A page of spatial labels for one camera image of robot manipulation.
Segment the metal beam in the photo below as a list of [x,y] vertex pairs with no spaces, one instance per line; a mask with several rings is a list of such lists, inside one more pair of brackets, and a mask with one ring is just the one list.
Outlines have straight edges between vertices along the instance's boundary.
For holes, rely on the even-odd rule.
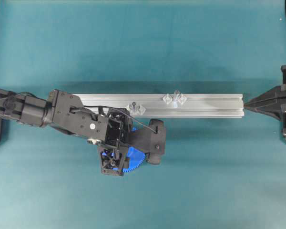
[[[241,118],[242,94],[75,94],[88,106],[125,107],[144,118]],[[97,108],[90,108],[98,113]]]

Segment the teal mat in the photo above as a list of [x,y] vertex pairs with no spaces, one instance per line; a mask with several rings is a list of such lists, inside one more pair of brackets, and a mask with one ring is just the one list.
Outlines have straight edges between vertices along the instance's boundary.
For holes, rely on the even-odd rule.
[[[281,84],[284,1],[0,1],[0,88],[243,93]],[[277,120],[165,119],[166,154],[124,177],[96,147],[4,122],[0,229],[286,229]]]

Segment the cable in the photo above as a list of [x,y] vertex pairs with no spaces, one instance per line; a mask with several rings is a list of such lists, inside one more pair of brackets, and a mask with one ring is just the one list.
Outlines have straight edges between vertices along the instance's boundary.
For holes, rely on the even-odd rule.
[[[36,96],[35,95],[33,95],[32,93],[30,93],[30,92],[20,92],[20,93],[18,93],[18,94],[15,94],[14,96],[18,96],[18,95],[30,95],[30,96],[32,96],[32,97],[35,97],[36,98]],[[6,97],[2,97],[2,98],[0,98],[0,100],[2,100],[2,99],[7,99],[8,98],[8,96],[6,96]]]
[[130,119],[134,120],[135,122],[137,122],[138,124],[144,126],[147,129],[150,129],[151,131],[153,131],[155,134],[157,133],[157,131],[155,131],[154,129],[150,128],[149,126],[141,123],[140,121],[138,121],[137,119],[135,119],[134,117],[132,117],[131,115],[125,113],[124,111],[121,111],[120,108],[116,108],[116,107],[111,107],[111,106],[84,106],[84,107],[88,107],[88,108],[108,108],[108,109],[113,109],[116,111],[121,112],[123,115],[129,117]]

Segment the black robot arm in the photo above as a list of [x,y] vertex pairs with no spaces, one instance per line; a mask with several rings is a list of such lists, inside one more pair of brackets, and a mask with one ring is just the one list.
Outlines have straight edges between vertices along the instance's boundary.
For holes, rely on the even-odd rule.
[[31,93],[15,93],[0,89],[0,118],[36,127],[47,125],[60,132],[81,137],[98,146],[101,172],[123,176],[128,167],[128,147],[146,154],[150,164],[160,164],[164,154],[166,130],[160,120],[132,131],[133,119],[125,108],[110,107],[98,114],[85,107],[76,95],[53,90],[47,100]]

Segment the blue gear wheel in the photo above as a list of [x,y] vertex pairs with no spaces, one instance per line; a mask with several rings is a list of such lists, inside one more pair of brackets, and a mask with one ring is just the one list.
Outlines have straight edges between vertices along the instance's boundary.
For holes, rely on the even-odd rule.
[[123,168],[124,173],[130,172],[139,167],[139,165],[145,160],[145,153],[134,147],[129,147],[127,157],[129,157],[129,166],[128,168]]

